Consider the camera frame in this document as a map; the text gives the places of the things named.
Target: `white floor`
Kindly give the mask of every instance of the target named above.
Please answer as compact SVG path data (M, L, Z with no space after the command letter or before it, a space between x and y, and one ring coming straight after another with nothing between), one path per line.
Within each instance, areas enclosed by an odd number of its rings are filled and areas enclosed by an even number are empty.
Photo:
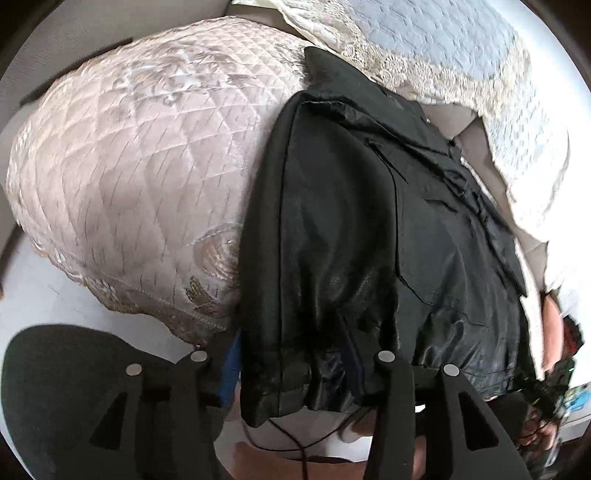
M193 349L152 317L111 312L104 308L85 287L70 281L48 259L37 255L24 234L18 236L13 249L7 250L3 261L6 265L1 278L4 298L0 301L0 365L6 347L19 331L32 325L51 323L82 325L110 332L138 349L171 361L178 361ZM342 414L303 410L280 419L278 423L307 445L333 430L343 418ZM12 446L1 406L0 430ZM252 438L261 446L294 447L270 425L253 431ZM229 467L235 443L246 441L240 420L226 422L216 442L222 463ZM308 453L360 461L367 459L370 445L370 438L347 445L333 435Z

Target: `round screw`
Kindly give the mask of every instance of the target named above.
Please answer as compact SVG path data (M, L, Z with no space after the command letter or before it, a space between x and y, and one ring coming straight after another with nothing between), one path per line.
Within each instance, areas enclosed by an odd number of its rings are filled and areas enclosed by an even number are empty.
M396 355L394 355L394 353L392 353L390 350L382 350L380 353L378 353L378 358L382 362L388 364L390 362L394 362Z
M207 352L204 350L195 350L191 353L190 358L193 362L204 362L207 360Z
M130 377L135 377L142 372L142 366L140 364L131 364L128 365L125 369L125 373L128 374Z
M452 364L447 364L443 367L443 373L449 375L450 377L457 377L460 374L460 369Z

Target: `jacket pocket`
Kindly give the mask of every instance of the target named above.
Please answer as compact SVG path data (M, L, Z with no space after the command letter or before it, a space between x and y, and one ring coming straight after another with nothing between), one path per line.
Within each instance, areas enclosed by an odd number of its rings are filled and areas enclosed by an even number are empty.
M396 198L397 274L423 302L457 305L466 298L466 266L447 226L404 182L397 183Z

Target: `pink quilted fabric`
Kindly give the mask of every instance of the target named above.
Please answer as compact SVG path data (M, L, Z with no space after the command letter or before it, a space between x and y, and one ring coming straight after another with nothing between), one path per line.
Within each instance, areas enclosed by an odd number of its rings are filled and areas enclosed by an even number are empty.
M306 87L307 45L224 17L62 77L13 145L17 220L108 308L205 344L238 300L250 180L283 104Z

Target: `quilted bedspread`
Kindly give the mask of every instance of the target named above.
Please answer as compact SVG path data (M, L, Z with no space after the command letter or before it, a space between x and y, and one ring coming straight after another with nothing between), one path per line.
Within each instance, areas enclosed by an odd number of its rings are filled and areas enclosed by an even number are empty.
M422 103L482 116L518 226L540 241L569 163L568 136L537 92L530 57L485 0L234 0L278 9L300 34Z
M12 148L8 196L41 252L108 308L205 344L228 327L251 174L309 45L234 17L62 77Z

